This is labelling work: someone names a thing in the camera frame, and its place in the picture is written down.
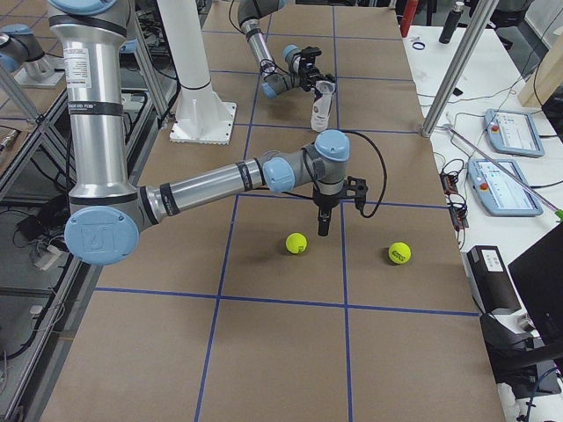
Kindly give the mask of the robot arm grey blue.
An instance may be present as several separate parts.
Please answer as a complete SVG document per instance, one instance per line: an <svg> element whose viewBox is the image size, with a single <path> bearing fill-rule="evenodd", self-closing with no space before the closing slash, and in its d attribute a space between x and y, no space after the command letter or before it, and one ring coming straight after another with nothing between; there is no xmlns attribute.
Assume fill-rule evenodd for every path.
<svg viewBox="0 0 563 422"><path fill-rule="evenodd" d="M256 59L263 79L262 88L268 98L276 98L282 93L301 88L312 91L315 101L327 100L332 103L335 92L335 78L323 74L316 65L322 55L318 47L299 49L287 46L282 59L288 69L281 68L270 54L264 34L260 29L260 19L265 18L285 6L285 1L240 1L238 5L238 27Z"/></svg>
<svg viewBox="0 0 563 422"><path fill-rule="evenodd" d="M121 49L138 25L131 1L49 1L48 28L59 41L69 114L73 186L64 243L75 258L95 266L138 257L156 242L156 227L212 202L258 189L294 194L310 186L315 229L327 235L333 210L350 187L350 141L331 129L329 104L335 83L313 65L317 51L284 50L280 66L267 51L262 27L281 1L222 4L236 27L234 41L251 63L258 93L277 97L307 88L305 114L311 140L293 151L245 152L252 130L238 123L237 106L212 85L201 21L193 1L160 1L179 88L166 102L166 121L141 138L134 153L126 142Z"/></svg>

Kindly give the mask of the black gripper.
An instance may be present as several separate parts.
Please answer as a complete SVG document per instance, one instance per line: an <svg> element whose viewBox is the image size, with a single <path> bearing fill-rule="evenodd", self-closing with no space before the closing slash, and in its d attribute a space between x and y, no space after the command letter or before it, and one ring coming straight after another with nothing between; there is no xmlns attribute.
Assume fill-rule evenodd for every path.
<svg viewBox="0 0 563 422"><path fill-rule="evenodd" d="M314 91L314 98L322 98L324 93L318 87L316 87L317 82L324 80L324 75L319 71L313 63L305 63L301 65L298 70L299 75L299 86L304 91ZM325 75L325 80L331 84L335 84L335 77L331 74Z"/></svg>
<svg viewBox="0 0 563 422"><path fill-rule="evenodd" d="M314 191L312 198L314 204L318 207L318 235L328 236L331 226L332 210L339 205L343 194L323 194L320 191Z"/></svg>

